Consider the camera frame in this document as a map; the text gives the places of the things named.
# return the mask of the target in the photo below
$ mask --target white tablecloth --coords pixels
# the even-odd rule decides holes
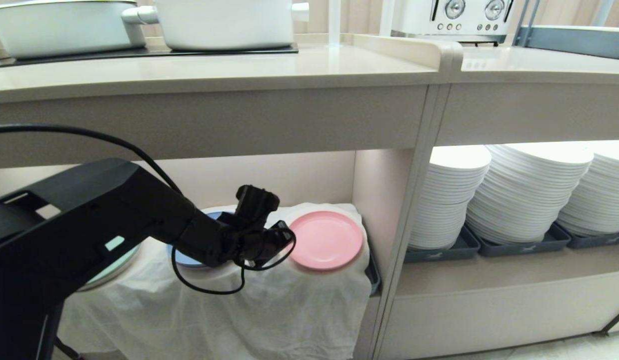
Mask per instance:
[[[302,207],[308,205],[288,209],[298,214]],[[353,205],[339,207],[362,227]],[[220,296],[181,284],[165,247],[145,240],[134,263],[115,280],[70,296],[58,337],[80,353],[118,349],[129,360],[353,356],[371,292],[364,253],[331,273],[300,271],[289,259],[268,271],[246,271],[241,292]],[[231,281],[240,283],[238,276]]]

